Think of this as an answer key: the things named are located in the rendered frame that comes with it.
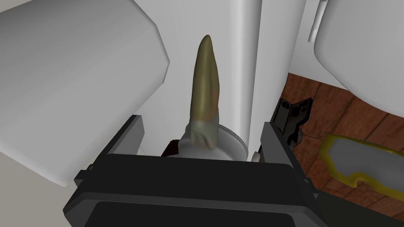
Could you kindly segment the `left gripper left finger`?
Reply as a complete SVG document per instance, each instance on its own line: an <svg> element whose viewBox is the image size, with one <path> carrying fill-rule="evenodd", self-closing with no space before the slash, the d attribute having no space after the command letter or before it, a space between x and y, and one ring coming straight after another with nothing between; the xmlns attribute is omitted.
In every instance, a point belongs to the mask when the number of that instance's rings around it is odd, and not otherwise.
<svg viewBox="0 0 404 227"><path fill-rule="evenodd" d="M144 136L142 116L132 115L115 134L100 155L136 155Z"/></svg>

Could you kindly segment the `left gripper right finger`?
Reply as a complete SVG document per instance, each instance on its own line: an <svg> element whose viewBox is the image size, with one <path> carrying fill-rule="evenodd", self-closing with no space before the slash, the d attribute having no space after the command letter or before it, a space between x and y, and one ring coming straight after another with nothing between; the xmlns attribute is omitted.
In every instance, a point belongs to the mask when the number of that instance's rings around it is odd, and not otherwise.
<svg viewBox="0 0 404 227"><path fill-rule="evenodd" d="M268 121L264 123L260 142L261 146L258 151L260 154L259 162L296 164L296 158L279 128L274 123Z"/></svg>

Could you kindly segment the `white round bowl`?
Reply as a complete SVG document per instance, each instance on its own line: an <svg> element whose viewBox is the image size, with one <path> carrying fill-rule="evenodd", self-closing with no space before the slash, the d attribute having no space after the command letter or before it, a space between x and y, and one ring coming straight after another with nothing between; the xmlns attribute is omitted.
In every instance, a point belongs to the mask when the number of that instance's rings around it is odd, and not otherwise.
<svg viewBox="0 0 404 227"><path fill-rule="evenodd" d="M190 129L187 125L184 135L178 142L178 156L180 158L246 161L248 148L237 134L219 125L217 147L212 151L201 149L191 143Z"/></svg>

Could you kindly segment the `dark red small object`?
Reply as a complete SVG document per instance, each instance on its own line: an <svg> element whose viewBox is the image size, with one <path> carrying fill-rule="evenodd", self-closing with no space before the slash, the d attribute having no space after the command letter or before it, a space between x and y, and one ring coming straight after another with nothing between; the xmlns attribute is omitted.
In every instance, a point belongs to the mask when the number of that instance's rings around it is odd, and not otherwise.
<svg viewBox="0 0 404 227"><path fill-rule="evenodd" d="M164 152L162 153L162 157L178 155L178 143L180 140L172 140L169 142Z"/></svg>

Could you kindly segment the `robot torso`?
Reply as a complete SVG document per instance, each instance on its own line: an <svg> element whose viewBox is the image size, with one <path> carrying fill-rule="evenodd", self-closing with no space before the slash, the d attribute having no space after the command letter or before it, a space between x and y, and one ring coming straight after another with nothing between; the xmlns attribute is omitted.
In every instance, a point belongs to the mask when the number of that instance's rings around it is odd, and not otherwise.
<svg viewBox="0 0 404 227"><path fill-rule="evenodd" d="M31 0L0 12L0 152L67 186L168 66L135 0Z"/></svg>

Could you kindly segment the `olive tapered vegetable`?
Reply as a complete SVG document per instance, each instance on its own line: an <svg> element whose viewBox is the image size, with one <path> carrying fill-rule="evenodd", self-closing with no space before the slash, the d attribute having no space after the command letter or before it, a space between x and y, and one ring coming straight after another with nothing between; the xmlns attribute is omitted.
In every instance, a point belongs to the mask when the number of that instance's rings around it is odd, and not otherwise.
<svg viewBox="0 0 404 227"><path fill-rule="evenodd" d="M190 139L199 148L217 147L219 128L219 76L211 36L200 42L195 68L190 106Z"/></svg>

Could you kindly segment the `yellow-rimmed grey plate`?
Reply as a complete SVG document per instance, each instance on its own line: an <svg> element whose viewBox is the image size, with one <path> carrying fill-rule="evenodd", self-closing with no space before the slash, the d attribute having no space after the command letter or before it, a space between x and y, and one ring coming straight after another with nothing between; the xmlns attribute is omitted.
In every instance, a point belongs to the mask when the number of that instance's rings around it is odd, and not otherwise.
<svg viewBox="0 0 404 227"><path fill-rule="evenodd" d="M363 181L376 192L404 202L404 153L385 146L327 134L318 149L328 174L350 187Z"/></svg>

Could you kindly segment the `white rounded shell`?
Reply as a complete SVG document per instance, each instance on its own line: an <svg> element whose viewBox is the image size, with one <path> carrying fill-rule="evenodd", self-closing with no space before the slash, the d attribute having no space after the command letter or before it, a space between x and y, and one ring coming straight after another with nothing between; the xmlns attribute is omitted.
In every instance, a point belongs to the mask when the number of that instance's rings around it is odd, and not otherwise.
<svg viewBox="0 0 404 227"><path fill-rule="evenodd" d="M314 54L356 97L404 118L404 0L328 0Z"/></svg>

